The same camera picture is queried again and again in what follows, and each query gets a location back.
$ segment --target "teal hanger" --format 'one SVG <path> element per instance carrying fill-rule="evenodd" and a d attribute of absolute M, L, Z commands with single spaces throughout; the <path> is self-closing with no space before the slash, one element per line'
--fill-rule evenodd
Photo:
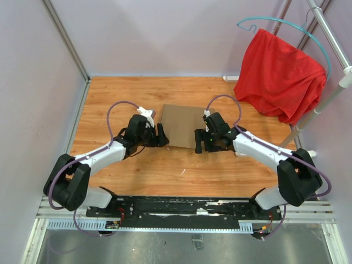
<path fill-rule="evenodd" d="M 253 33 L 256 34 L 257 33 L 257 25 L 253 24 L 249 27 L 249 29 L 246 29 L 245 27 L 241 26 L 241 23 L 243 23 L 244 21 L 247 21 L 247 20 L 254 20 L 254 19 L 265 19 L 265 20 L 273 20 L 273 21 L 277 21 L 277 22 L 281 22 L 281 23 L 284 23 L 284 24 L 287 24 L 289 26 L 292 26 L 300 31 L 302 31 L 304 34 L 307 34 L 311 39 L 314 40 L 315 43 L 317 43 L 318 47 L 321 49 L 321 51 L 323 52 L 324 54 L 324 57 L 326 59 L 326 62 L 328 64 L 328 74 L 327 74 L 327 77 L 326 79 L 328 80 L 330 78 L 330 73 L 331 73 L 331 62 L 330 62 L 330 59 L 329 59 L 329 56 L 326 52 L 326 50 L 324 49 L 323 45 L 321 45 L 320 41 L 315 38 L 312 34 L 310 34 L 308 31 L 306 31 L 305 29 L 303 29 L 302 27 L 300 26 L 297 26 L 296 24 L 293 24 L 291 23 L 290 21 L 287 21 L 287 20 L 284 20 L 284 19 L 280 19 L 280 18 L 272 18 L 271 16 L 251 16 L 249 18 L 245 18 L 241 21 L 239 21 L 237 23 L 237 26 L 240 27 L 241 29 L 244 29 L 244 30 L 247 30 L 247 31 L 251 31 L 252 28 L 254 28 L 254 31 Z"/>

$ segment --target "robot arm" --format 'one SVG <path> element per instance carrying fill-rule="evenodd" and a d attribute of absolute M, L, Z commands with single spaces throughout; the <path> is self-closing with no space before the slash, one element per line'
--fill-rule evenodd
<path fill-rule="evenodd" d="M 157 124 L 158 135 L 156 134 L 154 111 L 139 107 L 138 112 L 140 114 L 133 115 L 128 126 L 113 141 L 82 155 L 61 155 L 45 184 L 44 194 L 49 194 L 54 178 L 64 166 L 79 160 L 59 176 L 53 187 L 52 199 L 69 211 L 76 210 L 79 206 L 106 208 L 112 192 L 104 188 L 90 188 L 90 177 L 104 167 L 132 156 L 139 146 L 163 147 L 169 143 L 162 124 Z"/>
<path fill-rule="evenodd" d="M 232 150 L 253 157 L 278 173 L 278 186 L 262 189 L 250 200 L 254 215 L 274 206 L 291 204 L 300 206 L 322 186 L 318 173 L 288 158 L 283 153 L 295 156 L 310 165 L 314 163 L 306 150 L 297 151 L 280 148 L 252 135 L 244 128 L 240 133 L 235 127 L 230 128 L 219 113 L 203 117 L 207 129 L 195 130 L 196 153 L 202 153 L 201 141 L 205 151 L 216 152 Z"/>

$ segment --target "hanger hook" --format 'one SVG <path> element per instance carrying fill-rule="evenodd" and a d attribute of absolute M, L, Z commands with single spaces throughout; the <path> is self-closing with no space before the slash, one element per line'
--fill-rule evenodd
<path fill-rule="evenodd" d="M 312 8 L 310 8 L 310 9 L 308 9 L 308 11 L 307 11 L 307 13 L 306 13 L 306 21 L 303 23 L 303 25 L 302 25 L 301 28 L 304 28 L 304 26 L 305 26 L 305 25 L 307 24 L 307 22 L 308 22 L 308 14 L 309 14 L 309 11 L 312 10 L 312 9 L 315 9 L 315 8 L 320 9 L 320 11 L 323 13 L 323 10 L 322 10 L 320 7 L 312 7 Z"/>
<path fill-rule="evenodd" d="M 247 30 L 247 31 L 251 31 L 252 28 L 254 28 L 254 30 L 253 30 L 254 35 L 257 33 L 257 25 L 253 24 L 253 25 L 251 25 L 249 27 L 249 29 L 246 29 L 245 27 L 241 26 L 240 24 L 241 23 L 238 23 L 237 26 L 240 27 L 241 29 L 244 29 L 244 30 Z"/>

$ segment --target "red fabric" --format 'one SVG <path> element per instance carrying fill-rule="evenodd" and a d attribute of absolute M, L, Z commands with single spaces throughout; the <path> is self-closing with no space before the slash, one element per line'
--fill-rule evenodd
<path fill-rule="evenodd" d="M 319 63 L 259 29 L 247 48 L 234 91 L 237 100 L 250 103 L 261 114 L 295 125 L 318 104 L 325 82 Z"/>

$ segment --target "wood surface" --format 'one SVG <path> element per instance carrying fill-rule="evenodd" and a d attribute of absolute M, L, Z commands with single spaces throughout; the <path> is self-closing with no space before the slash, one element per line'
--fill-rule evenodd
<path fill-rule="evenodd" d="M 216 95 L 234 95 L 234 85 L 222 78 L 95 77 L 71 154 L 91 151 L 109 141 L 106 113 L 116 101 L 132 101 L 154 109 L 158 122 L 164 104 L 206 107 Z M 289 126 L 277 118 L 262 116 L 247 103 L 241 106 L 239 124 L 254 135 L 278 145 L 290 133 Z M 226 97 L 216 100 L 212 107 L 229 124 L 238 117 L 237 106 Z M 114 135 L 127 126 L 135 113 L 136 109 L 128 104 L 115 107 L 110 118 Z M 197 155 L 192 149 L 178 147 L 145 148 L 136 157 L 112 164 L 90 180 L 91 186 L 104 186 L 125 195 L 248 197 L 275 184 L 276 172 L 250 157 L 237 157 L 231 151 Z"/>

